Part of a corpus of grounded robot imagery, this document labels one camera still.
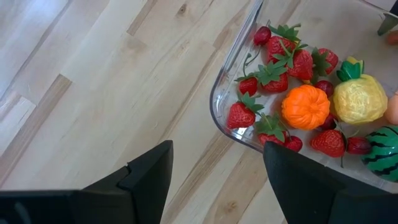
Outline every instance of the plastic tray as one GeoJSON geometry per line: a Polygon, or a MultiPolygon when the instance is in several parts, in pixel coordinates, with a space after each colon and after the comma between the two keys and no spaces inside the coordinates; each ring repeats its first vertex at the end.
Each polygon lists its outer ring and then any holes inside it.
{"type": "MultiPolygon", "coordinates": [[[[257,48],[252,44],[252,38],[258,27],[269,21],[273,26],[279,24],[294,25],[301,23],[298,37],[303,43],[318,48],[328,48],[344,60],[353,56],[365,61],[365,72],[377,78],[384,87],[388,97],[398,89],[398,48],[387,46],[384,37],[377,34],[386,11],[359,0],[257,0],[252,11],[245,20],[210,95],[211,115],[217,127],[228,137],[251,147],[259,152],[262,146],[257,140],[253,128],[228,129],[226,118],[230,106],[238,99],[236,82],[243,76],[243,61],[248,53],[255,55],[257,48]]],[[[247,73],[257,70],[257,65],[263,64],[258,57],[248,68],[247,73]]],[[[330,81],[338,83],[335,71],[329,75],[330,81]]],[[[256,103],[262,103],[261,112],[272,114],[280,110],[280,104],[292,88],[302,85],[297,79],[289,78],[289,89],[283,93],[262,95],[256,103]]],[[[379,128],[386,121],[379,119],[371,124],[350,126],[343,123],[347,135],[359,130],[359,135],[365,136],[379,128]]],[[[360,156],[344,156],[344,169],[340,167],[340,158],[330,158],[314,151],[308,145],[316,131],[301,131],[290,129],[291,134],[300,137],[304,146],[301,154],[348,176],[362,180],[381,189],[398,192],[398,184],[383,180],[372,174],[362,164],[360,156]]]]}

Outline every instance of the toy orange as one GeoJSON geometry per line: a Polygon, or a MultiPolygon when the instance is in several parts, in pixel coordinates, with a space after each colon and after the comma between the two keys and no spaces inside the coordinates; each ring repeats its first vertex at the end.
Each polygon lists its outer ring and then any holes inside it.
{"type": "Polygon", "coordinates": [[[311,85],[291,90],[282,102],[282,116],[294,128],[312,130],[322,125],[329,115],[326,93],[311,85]]]}

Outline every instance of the striped watermelon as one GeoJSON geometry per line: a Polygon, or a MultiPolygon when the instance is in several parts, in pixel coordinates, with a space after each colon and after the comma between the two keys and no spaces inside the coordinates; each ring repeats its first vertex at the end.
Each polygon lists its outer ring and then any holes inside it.
{"type": "Polygon", "coordinates": [[[362,162],[377,176],[398,182],[398,126],[383,126],[366,137],[372,145],[362,162]]]}

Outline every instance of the toy pineapple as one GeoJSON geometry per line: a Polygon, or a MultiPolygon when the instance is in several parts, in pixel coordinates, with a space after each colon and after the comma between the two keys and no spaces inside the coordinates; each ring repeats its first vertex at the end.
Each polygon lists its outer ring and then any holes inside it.
{"type": "Polygon", "coordinates": [[[337,115],[346,123],[374,121],[387,109],[387,96],[380,83],[363,73],[364,62],[348,57],[337,71],[342,81],[335,88],[333,101],[337,115]]]}

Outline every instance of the wooden floor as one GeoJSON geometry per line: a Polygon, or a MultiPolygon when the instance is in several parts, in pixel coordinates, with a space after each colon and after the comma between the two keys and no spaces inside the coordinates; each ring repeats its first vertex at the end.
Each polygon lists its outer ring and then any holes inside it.
{"type": "Polygon", "coordinates": [[[83,188],[172,139],[162,223],[285,223],[261,154],[209,111],[253,3],[0,1],[0,188],[83,188]]]}

